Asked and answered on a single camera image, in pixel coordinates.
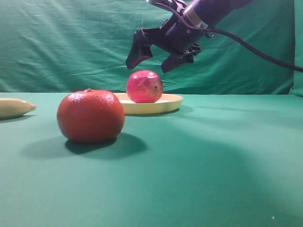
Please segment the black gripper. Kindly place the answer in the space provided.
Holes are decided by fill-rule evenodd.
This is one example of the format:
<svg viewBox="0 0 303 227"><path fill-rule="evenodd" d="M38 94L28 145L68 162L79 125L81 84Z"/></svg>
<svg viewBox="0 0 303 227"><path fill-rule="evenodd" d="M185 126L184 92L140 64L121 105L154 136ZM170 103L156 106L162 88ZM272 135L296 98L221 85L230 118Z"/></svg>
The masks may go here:
<svg viewBox="0 0 303 227"><path fill-rule="evenodd" d="M182 0L149 0L149 4L166 11L172 16L159 28L140 29L133 35L133 42L125 61L129 70L141 62L152 58L152 44L171 53L162 63L163 73L170 72L186 64L194 63L194 57L201 52L197 41L202 37L206 24L199 15L201 1L193 0L189 4Z"/></svg>

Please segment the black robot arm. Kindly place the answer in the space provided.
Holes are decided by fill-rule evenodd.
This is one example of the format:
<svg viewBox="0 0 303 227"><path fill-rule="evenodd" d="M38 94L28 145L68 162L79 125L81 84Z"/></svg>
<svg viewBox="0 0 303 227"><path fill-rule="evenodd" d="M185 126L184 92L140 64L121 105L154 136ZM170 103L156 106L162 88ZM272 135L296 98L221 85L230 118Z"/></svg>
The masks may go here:
<svg viewBox="0 0 303 227"><path fill-rule="evenodd" d="M214 27L234 9L249 3L247 0L150 0L149 4L172 12L159 28L139 29L134 33L130 53L126 59L128 69L134 69L142 61L153 57L155 45L170 53L162 63L164 73L194 62L201 52L198 40L212 37Z"/></svg>

